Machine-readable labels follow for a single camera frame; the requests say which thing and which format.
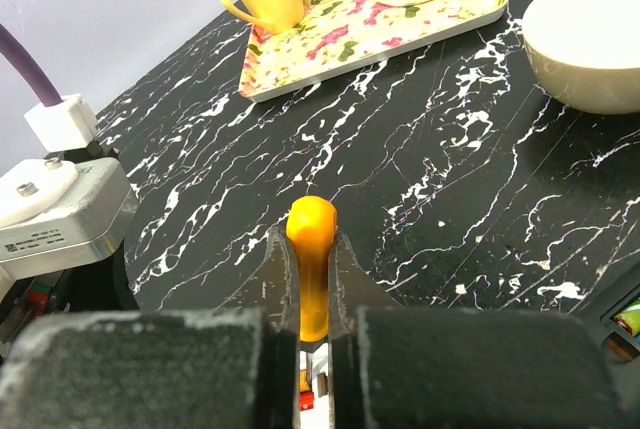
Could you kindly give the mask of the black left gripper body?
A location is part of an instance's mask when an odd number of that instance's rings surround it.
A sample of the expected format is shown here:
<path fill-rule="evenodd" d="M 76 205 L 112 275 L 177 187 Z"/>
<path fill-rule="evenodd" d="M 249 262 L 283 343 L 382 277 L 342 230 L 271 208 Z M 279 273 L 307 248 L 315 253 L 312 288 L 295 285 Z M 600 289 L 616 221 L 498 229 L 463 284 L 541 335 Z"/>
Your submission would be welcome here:
<path fill-rule="evenodd" d="M 76 268 L 13 281 L 1 279 L 1 357 L 35 320 L 55 313 L 133 310 L 122 268 Z"/>

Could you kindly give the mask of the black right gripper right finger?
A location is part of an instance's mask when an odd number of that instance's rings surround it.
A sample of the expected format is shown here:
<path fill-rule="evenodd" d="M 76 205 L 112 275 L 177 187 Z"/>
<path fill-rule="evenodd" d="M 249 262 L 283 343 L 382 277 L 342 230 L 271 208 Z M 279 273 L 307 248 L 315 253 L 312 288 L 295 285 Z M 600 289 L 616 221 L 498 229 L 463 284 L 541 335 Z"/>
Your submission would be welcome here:
<path fill-rule="evenodd" d="M 405 307 L 331 249 L 329 373 L 335 428 L 626 428 L 602 351 L 578 318 Z"/>

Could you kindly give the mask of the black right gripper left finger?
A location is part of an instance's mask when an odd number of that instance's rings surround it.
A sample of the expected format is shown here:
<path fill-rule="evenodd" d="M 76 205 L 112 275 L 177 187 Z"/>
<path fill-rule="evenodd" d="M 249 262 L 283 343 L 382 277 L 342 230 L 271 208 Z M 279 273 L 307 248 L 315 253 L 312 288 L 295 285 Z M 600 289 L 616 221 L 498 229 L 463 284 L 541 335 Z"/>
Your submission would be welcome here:
<path fill-rule="evenodd" d="M 5 428 L 296 428 L 296 257 L 280 227 L 212 309 L 43 317 L 1 369 Z"/>

